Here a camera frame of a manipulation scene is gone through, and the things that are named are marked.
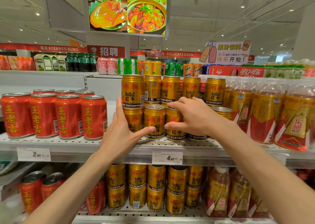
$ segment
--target barcode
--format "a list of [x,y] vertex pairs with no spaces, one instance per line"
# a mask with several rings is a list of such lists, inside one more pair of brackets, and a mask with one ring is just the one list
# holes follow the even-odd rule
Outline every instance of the barcode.
[[79,133],[82,134],[83,133],[83,126],[82,126],[82,121],[79,120]]
[[56,119],[53,121],[53,126],[55,128],[55,133],[58,133],[59,132],[59,130],[58,130],[58,121]]
[[137,208],[140,208],[140,202],[135,202],[135,201],[134,201],[134,208],[136,208],[136,209],[137,209]]
[[147,101],[148,100],[148,96],[149,96],[149,92],[145,91],[144,92],[144,99]]
[[140,96],[140,107],[144,106],[144,96]]
[[104,130],[104,132],[107,130],[107,121],[103,122],[103,130]]

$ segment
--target ceiling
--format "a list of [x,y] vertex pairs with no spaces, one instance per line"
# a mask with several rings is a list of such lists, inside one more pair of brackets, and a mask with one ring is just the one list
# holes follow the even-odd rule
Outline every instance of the ceiling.
[[[66,1],[85,13],[87,3],[83,0]],[[139,49],[145,44],[146,49],[202,51],[209,40],[248,39],[252,41],[253,55],[288,55],[294,47],[304,7],[313,2],[171,0],[169,36],[164,39],[139,36],[138,43],[134,42],[136,36],[132,36],[131,48],[137,49],[136,44]],[[45,25],[43,7],[42,0],[0,0],[0,42],[68,45],[68,36]]]

